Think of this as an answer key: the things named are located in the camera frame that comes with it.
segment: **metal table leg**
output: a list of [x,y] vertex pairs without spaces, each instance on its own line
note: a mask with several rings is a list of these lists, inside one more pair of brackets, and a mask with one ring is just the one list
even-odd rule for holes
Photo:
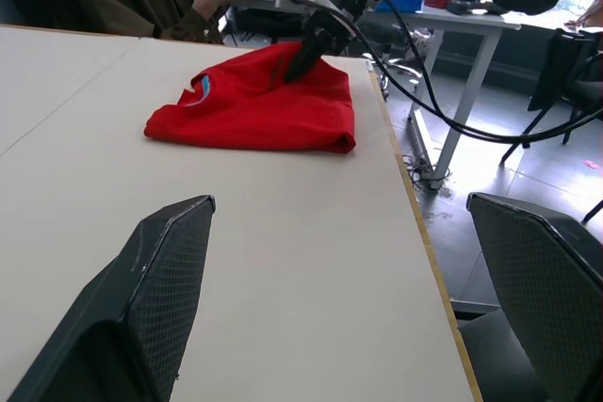
[[[438,52],[440,51],[440,46],[442,45],[443,39],[444,30],[435,30],[433,32],[430,49],[427,53],[427,58],[425,59],[425,71],[427,71],[427,74],[429,75],[432,74],[433,64],[435,63]],[[425,85],[425,77],[421,79],[417,87],[416,97],[424,102],[429,99],[429,96],[427,95],[427,87]],[[427,129],[427,125],[425,124],[425,120],[423,119],[423,115],[421,114],[420,107],[417,103],[413,103],[411,111],[408,114],[408,120],[411,121],[415,127],[415,134],[418,138],[418,144],[423,152],[423,157],[427,162],[427,165],[429,165],[430,168],[433,168],[436,158],[434,155],[432,138],[430,137],[429,130]]]
[[[473,108],[473,104],[475,103],[475,100],[478,97],[478,92],[480,91],[483,78],[485,77],[488,68],[490,67],[492,56],[494,55],[494,52],[497,49],[498,41],[500,40],[501,34],[502,29],[494,29],[493,33],[485,36],[481,42],[480,51],[478,52],[478,56],[476,57],[475,63],[473,64],[471,74],[467,79],[463,96],[461,97],[461,101],[459,102],[459,106],[457,107],[456,112],[454,114],[454,120],[459,122],[460,124],[467,123],[469,114],[471,113],[471,109]],[[442,148],[442,152],[440,153],[440,158],[438,159],[435,170],[433,171],[431,176],[433,179],[440,181],[433,181],[431,183],[431,188],[439,189],[443,185],[443,178],[446,176],[448,167],[450,165],[450,161],[452,160],[452,155],[454,154],[454,150],[456,149],[456,145],[459,142],[460,137],[461,134],[459,134],[458,132],[453,131],[452,129],[448,131],[446,141],[444,142],[444,147]]]

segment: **black cable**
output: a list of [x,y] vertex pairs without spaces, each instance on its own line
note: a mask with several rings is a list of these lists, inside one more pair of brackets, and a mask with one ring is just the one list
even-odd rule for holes
[[408,174],[411,177],[411,182],[413,183],[413,186],[417,190],[423,190],[424,188],[426,188],[421,183],[445,181],[452,174],[450,172],[450,169],[447,169],[446,174],[442,178],[426,177],[426,174],[432,174],[434,168],[431,168],[424,158],[419,158],[418,161],[415,161],[415,159],[410,154],[403,154],[402,161],[404,162],[406,170],[408,171]]
[[333,15],[335,18],[337,18],[337,19],[341,20],[343,23],[345,23],[351,30],[353,30],[353,32],[356,34],[357,38],[359,38],[360,41],[365,45],[365,47],[368,49],[369,53],[372,55],[373,59],[375,60],[375,64],[379,67],[379,69],[384,74],[386,74],[389,77],[392,84],[397,89],[399,89],[402,93],[404,93],[411,100],[416,102],[418,105],[425,108],[427,111],[429,111],[436,117],[440,118],[442,121],[444,121],[446,124],[448,124],[451,129],[453,129],[453,130],[457,131],[458,133],[463,134],[467,137],[472,137],[475,139],[479,139],[482,141],[488,141],[491,143],[527,145],[534,141],[545,140],[548,138],[560,136],[562,134],[565,134],[566,132],[571,132],[574,129],[581,127],[582,125],[584,125],[592,120],[595,120],[596,118],[598,118],[600,113],[603,112],[602,107],[599,107],[598,105],[594,105],[592,108],[587,109],[582,114],[578,115],[572,121],[565,122],[563,124],[560,124],[559,126],[556,126],[554,128],[551,128],[551,129],[541,132],[541,133],[531,134],[531,135],[521,135],[521,136],[500,136],[497,134],[492,134],[492,133],[489,133],[486,131],[481,131],[479,129],[475,129],[470,126],[466,126],[465,124],[460,124],[459,122],[447,117],[446,114],[444,114],[444,112],[442,112],[441,108],[439,107],[439,104],[435,100],[431,80],[429,78],[429,75],[427,74],[427,71],[425,70],[422,59],[420,58],[420,55],[416,49],[415,43],[413,42],[412,37],[410,36],[410,32],[408,31],[408,28],[406,27],[406,24],[402,20],[401,16],[395,10],[395,8],[392,8],[393,5],[390,5],[390,7],[392,8],[392,11],[394,12],[394,14],[396,16],[396,19],[399,21],[400,27],[405,31],[408,41],[411,45],[411,49],[413,50],[415,57],[418,59],[420,65],[421,65],[421,71],[423,71],[423,76],[425,77],[425,84],[428,89],[428,92],[430,93],[430,97],[432,99],[434,108],[424,104],[414,94],[412,94],[406,88],[404,88],[396,80],[396,78],[394,78],[391,75],[389,70],[387,70],[385,65],[381,62],[381,59],[379,58],[379,56],[377,55],[375,50],[369,44],[367,38],[364,36],[362,31],[359,30],[358,27],[356,26],[356,24],[353,21],[351,21],[347,16],[345,16],[341,11],[334,9],[334,8],[325,7],[321,4],[317,4],[316,2],[313,2],[311,0],[291,0],[291,1],[294,3],[306,5],[308,7],[312,7],[315,9],[320,9],[320,10],[326,11],[326,12],[330,13],[331,15]]
[[[393,4],[393,2],[391,0],[383,0],[383,1],[390,7],[390,9],[392,10],[392,12],[394,13],[394,16],[398,20],[400,28],[404,31],[404,34],[406,35],[406,39],[409,41],[411,49],[413,50],[413,54],[415,55],[415,58],[418,60],[419,65],[421,67],[421,71],[423,72],[423,76],[425,77],[425,85],[427,87],[427,91],[430,94],[430,99],[431,99],[431,101],[433,103],[433,107],[440,114],[440,115],[437,115],[437,116],[440,117],[441,120],[443,120],[446,124],[448,124],[451,128],[453,128],[454,130],[456,130],[459,133],[462,133],[462,131],[460,129],[463,129],[463,130],[466,130],[466,131],[474,132],[474,133],[482,135],[482,136],[487,136],[487,137],[497,138],[497,139],[506,139],[506,138],[521,137],[523,139],[518,140],[519,144],[530,143],[529,141],[527,141],[527,139],[529,137],[536,137],[538,135],[538,134],[533,134],[532,136],[529,136],[529,135],[523,135],[522,134],[521,136],[500,136],[498,134],[493,134],[491,132],[486,132],[486,131],[482,131],[480,129],[473,128],[471,126],[467,126],[466,124],[460,124],[459,122],[457,122],[457,121],[455,121],[455,120],[450,119],[449,117],[447,117],[446,114],[440,108],[440,105],[437,103],[437,100],[435,99],[435,94],[433,93],[432,82],[430,80],[429,74],[425,70],[425,66],[423,64],[423,60],[422,60],[422,58],[420,58],[419,52],[416,49],[415,41],[413,40],[413,37],[412,37],[410,31],[408,30],[408,27],[406,26],[406,23],[402,19],[402,17],[399,14],[399,12],[396,10],[396,7],[394,6],[394,4]],[[544,131],[543,133],[539,133],[539,134],[546,135],[546,134],[550,134],[550,133],[555,133],[556,130],[562,130],[562,128],[565,127],[565,126],[573,126],[575,123],[578,123],[581,119],[585,118],[588,115],[588,111],[589,110],[583,112],[583,114],[580,117],[578,117],[578,118],[576,118],[576,119],[574,119],[572,121],[568,121],[568,122],[566,122],[564,124],[560,124],[559,126],[551,128],[551,129],[549,129],[547,131]],[[563,134],[563,133],[564,132],[561,132],[561,133],[555,134],[555,135],[553,135],[551,137],[556,137],[557,135],[560,135],[560,134]]]

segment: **red t-shirt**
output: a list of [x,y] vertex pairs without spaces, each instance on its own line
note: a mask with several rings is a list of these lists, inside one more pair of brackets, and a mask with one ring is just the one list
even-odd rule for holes
[[349,153],[356,142],[348,75],[320,60],[286,84],[299,49],[276,44],[201,72],[193,91],[153,114],[144,135],[211,148]]

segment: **sleeve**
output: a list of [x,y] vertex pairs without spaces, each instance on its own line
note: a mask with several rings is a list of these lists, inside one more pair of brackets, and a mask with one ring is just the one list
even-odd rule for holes
[[[52,0],[65,3],[68,0]],[[69,0],[82,17],[86,18],[90,31],[135,37],[154,37],[166,40],[213,42],[214,19],[206,21],[192,8],[182,19],[165,30],[143,18],[133,0]]]

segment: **desk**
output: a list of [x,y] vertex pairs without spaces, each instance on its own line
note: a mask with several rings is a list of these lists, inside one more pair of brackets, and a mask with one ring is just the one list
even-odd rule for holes
[[[274,0],[243,0],[241,5],[250,8],[275,9]],[[506,21],[504,18],[493,15],[466,14],[458,16],[443,9],[431,7],[424,7],[423,11],[418,13],[404,13],[402,17],[411,27],[425,27],[435,30],[425,60],[425,69],[429,73],[432,72],[433,64],[437,58],[446,31],[483,36],[480,50],[473,64],[471,74],[467,79],[463,96],[454,114],[454,119],[457,122],[466,124],[480,91],[483,78],[490,67],[492,56],[497,49],[502,31],[504,29],[519,30],[521,24],[514,24]],[[395,22],[395,18],[391,13],[371,12],[363,16],[360,21],[365,23],[392,24]],[[417,97],[427,104],[431,104],[424,80],[421,80],[418,86]],[[442,152],[438,157],[433,149],[432,139],[417,104],[413,105],[409,120],[412,121],[415,127],[423,156],[429,168],[433,168],[433,172],[429,177],[438,180],[432,182],[431,186],[433,189],[438,189],[444,183],[444,176],[448,171],[450,161],[461,135],[450,129]]]
[[[81,39],[27,33],[41,55]],[[480,400],[364,61],[329,59],[350,74],[349,155],[142,136],[192,75],[243,52],[137,40],[0,156],[0,398],[141,218],[208,193],[217,211],[172,401]],[[5,81],[2,103],[20,88]]]
[[0,155],[122,56],[136,38],[8,28],[0,34]]

